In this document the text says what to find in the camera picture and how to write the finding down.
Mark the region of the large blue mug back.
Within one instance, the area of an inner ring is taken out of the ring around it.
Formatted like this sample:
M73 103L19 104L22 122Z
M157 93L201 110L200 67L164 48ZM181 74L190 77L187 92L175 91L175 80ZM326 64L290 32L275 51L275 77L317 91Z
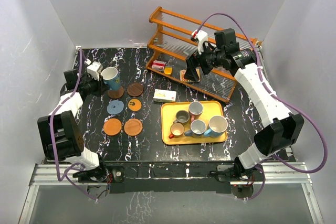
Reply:
M121 81L118 69L115 67L105 68L101 72L103 82L108 86L109 90L117 91L121 88Z

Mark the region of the large blue mug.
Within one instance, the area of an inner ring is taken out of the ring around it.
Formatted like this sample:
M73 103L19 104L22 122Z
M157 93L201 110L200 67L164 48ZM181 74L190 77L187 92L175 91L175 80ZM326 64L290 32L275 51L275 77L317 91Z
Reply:
M101 72L103 82L108 86L109 90L117 91L121 88L121 81L118 69L115 67L105 68Z
M228 127L227 120L221 115L215 115L208 122L208 129L204 132L204 137L218 138L222 136Z

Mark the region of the dark walnut coaster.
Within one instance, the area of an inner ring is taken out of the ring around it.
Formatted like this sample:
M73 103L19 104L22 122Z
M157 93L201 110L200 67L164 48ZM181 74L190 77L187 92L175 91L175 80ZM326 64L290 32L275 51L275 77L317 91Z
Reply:
M109 90L108 96L111 99L119 99L124 95L124 87L121 86L118 90Z
M131 97L138 97L143 93L143 91L144 91L143 85L138 82L133 82L129 84L127 87L127 93Z

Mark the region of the blue paper coaster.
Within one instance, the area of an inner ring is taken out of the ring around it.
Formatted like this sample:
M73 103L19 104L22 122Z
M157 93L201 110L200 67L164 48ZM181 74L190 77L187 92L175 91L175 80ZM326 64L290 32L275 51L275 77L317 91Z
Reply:
M120 100L113 100L107 106L107 112L111 115L119 114L124 109L124 103Z

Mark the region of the plain orange wooden coaster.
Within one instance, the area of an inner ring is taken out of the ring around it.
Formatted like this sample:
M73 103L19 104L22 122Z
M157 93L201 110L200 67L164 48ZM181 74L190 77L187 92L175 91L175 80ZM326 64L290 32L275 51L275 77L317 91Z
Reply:
M122 129L122 123L119 119L108 119L103 125L103 131L108 136L115 136L120 133Z

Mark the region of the pink grey mug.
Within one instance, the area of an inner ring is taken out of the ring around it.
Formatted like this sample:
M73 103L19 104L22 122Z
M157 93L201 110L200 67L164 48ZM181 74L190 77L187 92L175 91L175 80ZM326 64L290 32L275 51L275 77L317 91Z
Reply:
M203 105L198 101L191 102L188 107L188 112L191 118L191 122L193 122L194 120L197 120L203 113Z

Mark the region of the orange black paper coaster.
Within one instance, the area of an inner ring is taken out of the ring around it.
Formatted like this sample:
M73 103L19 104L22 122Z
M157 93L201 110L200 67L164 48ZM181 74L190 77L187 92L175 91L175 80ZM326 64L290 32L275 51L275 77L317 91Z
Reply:
M141 103L141 101L139 99L133 98L133 99L129 100L129 102L128 102L128 108L132 112L138 112L142 108L142 103Z

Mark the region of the light wooden ridged coaster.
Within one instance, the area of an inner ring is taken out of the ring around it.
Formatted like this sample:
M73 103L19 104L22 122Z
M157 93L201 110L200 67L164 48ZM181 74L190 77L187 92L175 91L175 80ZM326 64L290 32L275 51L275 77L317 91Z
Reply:
M128 136L139 135L142 129L142 122L138 119L129 119L124 125L124 131Z

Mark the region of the grey blue speckled mug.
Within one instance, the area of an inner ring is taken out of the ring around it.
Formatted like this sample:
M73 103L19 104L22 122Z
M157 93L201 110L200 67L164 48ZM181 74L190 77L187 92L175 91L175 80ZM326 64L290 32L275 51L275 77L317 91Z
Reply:
M190 125L190 130L184 132L184 136L199 138L203 136L206 129L207 129L207 126L204 121L194 120Z

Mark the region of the large blue mug front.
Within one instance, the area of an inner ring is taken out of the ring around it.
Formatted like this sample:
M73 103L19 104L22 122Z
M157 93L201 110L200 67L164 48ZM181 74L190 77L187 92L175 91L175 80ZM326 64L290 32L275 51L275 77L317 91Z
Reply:
M221 115L215 115L208 122L208 129L204 132L204 137L218 138L222 136L228 127L227 120Z

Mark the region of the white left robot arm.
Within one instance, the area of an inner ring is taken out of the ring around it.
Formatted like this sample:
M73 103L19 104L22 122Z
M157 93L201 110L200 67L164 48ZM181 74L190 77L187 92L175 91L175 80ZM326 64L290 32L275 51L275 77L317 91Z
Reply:
M60 90L60 101L54 111L37 120L41 144L48 161L79 163L96 181L108 177L108 168L99 155L85 147L75 117L89 95L101 96L106 91L101 70L90 70L80 75L77 69L64 72L66 83Z

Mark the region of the small grey green cup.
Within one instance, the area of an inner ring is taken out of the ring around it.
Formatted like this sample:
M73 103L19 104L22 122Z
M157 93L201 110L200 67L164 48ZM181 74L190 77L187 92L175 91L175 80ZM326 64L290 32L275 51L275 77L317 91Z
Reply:
M179 110L176 113L175 120L173 123L180 123L182 125L186 125L190 121L190 114L188 111Z

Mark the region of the orange snack package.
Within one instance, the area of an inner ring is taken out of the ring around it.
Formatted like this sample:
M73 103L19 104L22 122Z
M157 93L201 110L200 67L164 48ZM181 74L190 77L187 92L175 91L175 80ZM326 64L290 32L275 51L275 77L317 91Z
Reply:
M185 79L185 78L184 78L184 75L185 75L185 73L186 73L186 69L183 69L183 70L180 71L180 80L181 80L182 82L185 82L185 83L196 83L196 82L200 82L200 80L201 80L200 69L197 68L197 69L196 69L196 72L197 72L198 77L199 77L199 80L198 80L198 81L193 81L193 80Z

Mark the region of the orange yellow small packet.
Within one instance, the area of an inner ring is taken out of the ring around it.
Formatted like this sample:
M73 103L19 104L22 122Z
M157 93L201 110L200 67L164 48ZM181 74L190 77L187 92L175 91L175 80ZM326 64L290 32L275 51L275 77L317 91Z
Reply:
M164 74L168 75L168 76L171 76L172 75L172 71L173 71L173 68L170 67L170 66L166 66L164 68Z

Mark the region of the white yellow carton box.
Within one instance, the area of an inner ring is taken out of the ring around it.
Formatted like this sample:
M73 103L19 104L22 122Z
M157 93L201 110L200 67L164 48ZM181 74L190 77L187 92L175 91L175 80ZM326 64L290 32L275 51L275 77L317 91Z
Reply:
M155 102L176 102L176 91L155 89L153 100Z

